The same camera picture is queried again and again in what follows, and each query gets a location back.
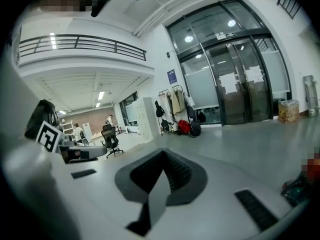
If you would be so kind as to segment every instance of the red bag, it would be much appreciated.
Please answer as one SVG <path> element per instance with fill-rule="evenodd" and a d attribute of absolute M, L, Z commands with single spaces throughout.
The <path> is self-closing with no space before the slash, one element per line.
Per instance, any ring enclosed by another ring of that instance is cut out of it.
<path fill-rule="evenodd" d="M 180 120 L 178 126 L 182 134 L 188 134 L 190 132 L 190 124 L 185 120 Z"/>

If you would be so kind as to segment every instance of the chair base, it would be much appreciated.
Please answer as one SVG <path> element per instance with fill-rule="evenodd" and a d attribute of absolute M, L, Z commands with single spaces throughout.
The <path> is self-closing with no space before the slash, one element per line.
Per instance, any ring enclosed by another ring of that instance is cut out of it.
<path fill-rule="evenodd" d="M 114 157 L 116 157 L 116 152 L 124 152 L 122 149 L 120 149 L 120 148 L 116 148 L 116 149 L 113 149 L 112 148 L 112 150 L 110 151 L 110 153 L 106 156 L 106 158 L 108 158 L 108 156 L 110 156 L 111 154 L 114 154 Z"/>

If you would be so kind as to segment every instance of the doorway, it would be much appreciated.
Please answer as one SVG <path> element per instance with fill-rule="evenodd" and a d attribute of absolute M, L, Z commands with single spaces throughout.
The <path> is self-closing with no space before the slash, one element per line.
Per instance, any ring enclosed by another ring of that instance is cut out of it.
<path fill-rule="evenodd" d="M 221 103 L 221 122 L 235 125 L 270 119 L 271 92 L 251 39 L 206 50 Z"/>

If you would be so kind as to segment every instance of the office chair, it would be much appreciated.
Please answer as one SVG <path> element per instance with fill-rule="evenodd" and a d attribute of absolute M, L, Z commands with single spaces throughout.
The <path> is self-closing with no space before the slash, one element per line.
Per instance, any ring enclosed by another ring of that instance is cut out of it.
<path fill-rule="evenodd" d="M 111 126 L 111 124 L 106 124 L 102 127 L 101 134 L 105 141 L 105 144 L 102 143 L 102 145 L 104 145 L 107 150 L 112 149 L 110 150 L 110 153 L 106 156 L 106 158 L 108 158 L 108 156 L 110 156 L 111 154 L 114 154 L 114 156 L 116 156 L 116 152 L 124 152 L 122 149 L 115 149 L 119 143 L 119 140 L 116 137 L 116 127 Z"/>

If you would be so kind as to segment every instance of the railing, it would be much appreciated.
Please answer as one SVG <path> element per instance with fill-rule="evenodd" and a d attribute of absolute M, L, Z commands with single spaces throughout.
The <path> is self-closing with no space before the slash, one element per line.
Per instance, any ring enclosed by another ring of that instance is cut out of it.
<path fill-rule="evenodd" d="M 281 5 L 283 9 L 289 14 L 291 19 L 293 19 L 300 9 L 300 4 L 297 0 L 278 0 L 277 5 Z"/>
<path fill-rule="evenodd" d="M 44 35 L 20 42 L 20 57 L 52 50 L 84 49 L 122 54 L 146 61 L 146 51 L 133 45 L 83 34 Z"/>

